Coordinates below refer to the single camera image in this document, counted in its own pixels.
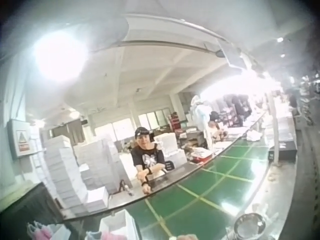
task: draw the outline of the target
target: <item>yellow line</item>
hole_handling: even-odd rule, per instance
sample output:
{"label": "yellow line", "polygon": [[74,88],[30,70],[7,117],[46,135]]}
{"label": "yellow line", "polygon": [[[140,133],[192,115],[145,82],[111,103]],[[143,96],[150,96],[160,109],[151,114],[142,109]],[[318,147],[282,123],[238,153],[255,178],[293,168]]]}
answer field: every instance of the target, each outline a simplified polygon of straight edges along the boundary
{"label": "yellow line", "polygon": [[144,200],[146,205],[149,207],[150,211],[152,212],[152,214],[154,215],[155,219],[158,221],[158,223],[160,224],[160,226],[163,228],[163,230],[166,232],[166,234],[168,234],[169,237],[172,237],[172,233],[170,232],[170,230],[167,228],[165,221],[162,217],[160,217],[155,209],[151,206],[150,202],[148,199]]}
{"label": "yellow line", "polygon": [[227,212],[226,210],[224,210],[222,207],[220,207],[219,205],[213,203],[212,201],[210,200],[207,200],[205,198],[203,198],[202,196],[199,196],[198,194],[194,193],[193,191],[190,191],[189,189],[185,188],[184,186],[181,186],[180,184],[177,184],[177,186],[179,188],[181,188],[182,190],[186,191],[188,194],[196,197],[197,199],[201,200],[202,202],[210,205],[211,207],[214,207],[215,209],[218,209],[220,210],[221,212],[224,212],[225,214],[230,214],[229,212]]}
{"label": "yellow line", "polygon": [[217,171],[212,171],[209,169],[205,169],[205,168],[201,168],[201,170],[205,171],[205,172],[209,172],[209,173],[213,173],[213,174],[218,174],[220,176],[225,176],[227,178],[230,178],[230,179],[235,179],[235,180],[239,180],[239,181],[243,181],[243,182],[248,182],[248,183],[252,183],[253,181],[250,180],[250,179],[247,179],[247,178],[244,178],[244,177],[239,177],[239,176],[233,176],[233,175],[226,175],[224,173],[221,173],[221,172],[217,172]]}
{"label": "yellow line", "polygon": [[[255,144],[253,143],[253,145],[251,147],[249,147],[249,149],[245,152],[245,154],[247,154],[251,149],[252,147],[254,146]],[[165,228],[168,230],[168,232],[166,231],[166,233],[169,235],[170,231],[169,229],[164,225],[162,225],[162,223],[170,218],[172,218],[173,216],[179,214],[180,212],[186,210],[187,208],[189,208],[190,206],[192,206],[193,204],[195,204],[198,200],[200,200],[200,198],[203,198],[204,196],[206,196],[208,193],[210,193],[215,187],[217,187],[226,177],[227,175],[229,175],[238,165],[239,165],[240,161],[237,161],[233,167],[226,172],[225,176],[222,176],[214,185],[212,185],[211,187],[209,187],[204,193],[202,193],[201,195],[198,195],[198,197],[196,197],[194,200],[192,200],[191,202],[189,202],[188,204],[184,205],[183,207],[181,207],[180,209],[174,211],[173,213],[171,213],[170,215],[164,217],[164,218],[160,218],[156,211],[154,210],[154,208],[150,205],[149,201],[146,199],[145,202],[146,204],[148,205],[148,207],[150,208],[150,210],[152,211],[152,213],[154,214],[155,218],[158,220],[158,222],[154,222],[144,228],[141,229],[141,232],[144,232],[158,224],[160,224],[162,226],[162,228],[165,230]]]}
{"label": "yellow line", "polygon": [[238,159],[238,160],[249,160],[249,161],[263,161],[263,159],[259,159],[259,158],[247,158],[247,157],[237,157],[237,156],[218,155],[218,157],[222,157],[222,158],[226,158],[226,159]]}

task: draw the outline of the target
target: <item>black t-shirt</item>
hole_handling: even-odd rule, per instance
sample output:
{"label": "black t-shirt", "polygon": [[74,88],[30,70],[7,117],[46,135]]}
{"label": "black t-shirt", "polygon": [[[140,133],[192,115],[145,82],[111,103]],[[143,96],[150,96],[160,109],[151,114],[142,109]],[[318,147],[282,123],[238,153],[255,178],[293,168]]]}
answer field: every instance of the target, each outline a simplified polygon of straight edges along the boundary
{"label": "black t-shirt", "polygon": [[145,150],[135,146],[131,150],[133,165],[142,165],[143,169],[150,168],[156,164],[166,164],[164,153],[159,145],[154,144],[153,149]]}

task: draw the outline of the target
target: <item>green conveyor belt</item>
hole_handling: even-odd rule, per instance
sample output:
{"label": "green conveyor belt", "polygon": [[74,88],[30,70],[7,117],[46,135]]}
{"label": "green conveyor belt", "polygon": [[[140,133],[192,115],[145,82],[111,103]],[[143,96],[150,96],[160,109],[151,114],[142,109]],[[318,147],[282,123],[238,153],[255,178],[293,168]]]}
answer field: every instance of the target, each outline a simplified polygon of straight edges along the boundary
{"label": "green conveyor belt", "polygon": [[240,139],[188,178],[126,209],[142,239],[195,234],[199,240],[219,240],[257,190],[267,157],[263,140]]}

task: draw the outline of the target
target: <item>window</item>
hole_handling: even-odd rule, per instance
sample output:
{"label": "window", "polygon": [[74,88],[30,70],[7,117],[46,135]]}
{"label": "window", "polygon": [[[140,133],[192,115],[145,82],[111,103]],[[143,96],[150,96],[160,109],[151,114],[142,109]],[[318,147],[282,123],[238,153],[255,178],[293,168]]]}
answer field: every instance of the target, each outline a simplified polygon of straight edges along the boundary
{"label": "window", "polygon": [[113,124],[116,139],[118,141],[130,138],[135,135],[134,127],[130,118],[126,118],[120,121],[116,121]]}
{"label": "window", "polygon": [[147,114],[140,115],[139,120],[142,127],[148,129],[149,131],[151,130]]}
{"label": "window", "polygon": [[158,119],[159,126],[162,127],[167,125],[167,119],[162,110],[155,111],[155,115],[156,115],[156,118]]}
{"label": "window", "polygon": [[157,120],[155,112],[149,112],[146,114],[146,116],[148,117],[151,129],[159,128],[159,124],[158,124],[158,120]]}
{"label": "window", "polygon": [[169,108],[165,108],[162,111],[163,111],[163,114],[164,114],[164,117],[165,117],[165,121],[167,122],[167,124],[169,124],[168,121],[167,121],[167,118],[171,114],[170,109]]}
{"label": "window", "polygon": [[145,127],[148,130],[153,130],[167,125],[167,116],[169,115],[170,109],[165,108],[162,110],[142,114],[139,116],[139,120],[142,127]]}
{"label": "window", "polygon": [[94,131],[97,136],[103,136],[104,134],[109,134],[112,138],[112,141],[114,142],[117,141],[115,130],[112,123],[97,127]]}

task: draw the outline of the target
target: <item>woman's hand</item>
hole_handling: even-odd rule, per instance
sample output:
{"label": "woman's hand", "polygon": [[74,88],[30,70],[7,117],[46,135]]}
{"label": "woman's hand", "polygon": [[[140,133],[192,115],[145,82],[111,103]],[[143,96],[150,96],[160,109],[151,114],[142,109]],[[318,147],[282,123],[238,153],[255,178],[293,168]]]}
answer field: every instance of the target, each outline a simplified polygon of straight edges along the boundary
{"label": "woman's hand", "polygon": [[144,194],[150,194],[151,193],[151,187],[149,186],[149,184],[144,184],[142,186],[142,191]]}
{"label": "woman's hand", "polygon": [[146,171],[146,169],[139,171],[136,175],[136,178],[140,181],[144,181],[146,179],[146,176],[148,175],[148,173],[149,173],[148,169],[147,169],[147,171]]}

